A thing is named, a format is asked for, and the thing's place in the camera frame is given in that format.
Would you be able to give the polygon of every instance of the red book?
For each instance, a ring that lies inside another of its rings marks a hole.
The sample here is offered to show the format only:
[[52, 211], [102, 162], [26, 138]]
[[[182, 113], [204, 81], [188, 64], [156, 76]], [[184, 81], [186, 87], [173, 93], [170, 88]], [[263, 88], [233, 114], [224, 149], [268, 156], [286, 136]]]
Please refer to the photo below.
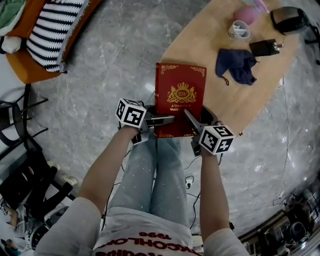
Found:
[[202, 66], [157, 63], [155, 71], [155, 108], [159, 115], [174, 115], [173, 123], [154, 128], [157, 138], [195, 135], [184, 109], [200, 120], [207, 69]]

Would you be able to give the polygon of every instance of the orange sofa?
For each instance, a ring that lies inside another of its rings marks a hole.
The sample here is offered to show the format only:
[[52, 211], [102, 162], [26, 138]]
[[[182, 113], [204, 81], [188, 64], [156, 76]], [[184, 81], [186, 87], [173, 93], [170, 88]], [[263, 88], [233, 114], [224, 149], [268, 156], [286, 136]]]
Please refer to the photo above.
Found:
[[[28, 39], [36, 22], [38, 16], [48, 0], [26, 0], [22, 16], [14, 29], [10, 31], [7, 36], [15, 36]], [[77, 27], [73, 31], [73, 35], [69, 38], [66, 46], [63, 61], [66, 59], [68, 52], [75, 41], [81, 27], [84, 25], [90, 14], [94, 11], [97, 5], [102, 0], [91, 0], [89, 6], [86, 8], [84, 15], [79, 21]], [[51, 78], [58, 77], [59, 72], [48, 72], [45, 68], [35, 62], [26, 49], [18, 50], [12, 54], [7, 53], [6, 58], [12, 67], [17, 77], [24, 84], [31, 84]]]

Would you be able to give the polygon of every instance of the gray marble floor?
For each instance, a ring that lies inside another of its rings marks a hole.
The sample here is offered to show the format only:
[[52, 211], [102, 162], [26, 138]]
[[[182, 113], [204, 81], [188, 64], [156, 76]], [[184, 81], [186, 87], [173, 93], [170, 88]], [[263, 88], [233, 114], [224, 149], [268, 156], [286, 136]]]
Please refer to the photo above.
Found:
[[[81, 183], [117, 131], [114, 113], [118, 99], [150, 98], [156, 61], [207, 1], [104, 0], [74, 47], [68, 74], [33, 84], [38, 95], [49, 98], [33, 113], [36, 118], [29, 127], [31, 133], [39, 129], [38, 124], [49, 127], [36, 138], [45, 156]], [[316, 19], [320, 22], [320, 5], [315, 0], [283, 3], [301, 6], [313, 23]], [[314, 52], [318, 57], [319, 52], [303, 43], [305, 34], [300, 36], [297, 57], [284, 75], [284, 86], [236, 139], [232, 152], [223, 156], [221, 175], [237, 235], [281, 209], [281, 205], [273, 206], [273, 200], [282, 189], [284, 195], [302, 189], [318, 171], [320, 67], [315, 64]], [[194, 158], [189, 143], [187, 138], [182, 141], [185, 168]], [[195, 177], [188, 191], [193, 195], [200, 189], [200, 164], [198, 159], [185, 171], [186, 176]], [[194, 200], [188, 195], [190, 221]], [[199, 202], [196, 216], [195, 232], [199, 231]]]

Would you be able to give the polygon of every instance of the white cup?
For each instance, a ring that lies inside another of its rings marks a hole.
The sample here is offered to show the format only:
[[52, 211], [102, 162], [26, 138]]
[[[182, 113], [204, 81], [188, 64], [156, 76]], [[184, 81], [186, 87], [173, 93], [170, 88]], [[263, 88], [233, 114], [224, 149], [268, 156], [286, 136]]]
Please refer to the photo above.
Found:
[[236, 20], [229, 28], [228, 35], [230, 38], [235, 40], [247, 39], [248, 37], [250, 37], [250, 29], [248, 25], [243, 21]]

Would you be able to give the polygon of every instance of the pink bottle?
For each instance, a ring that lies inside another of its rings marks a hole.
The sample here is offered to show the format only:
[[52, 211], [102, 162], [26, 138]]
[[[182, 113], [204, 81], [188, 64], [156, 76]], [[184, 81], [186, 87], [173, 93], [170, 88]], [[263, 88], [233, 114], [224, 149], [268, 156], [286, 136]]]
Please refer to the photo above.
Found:
[[246, 2], [253, 2], [255, 5], [247, 5], [233, 13], [235, 21], [243, 21], [247, 25], [254, 23], [262, 12], [269, 13], [263, 0], [249, 0]]

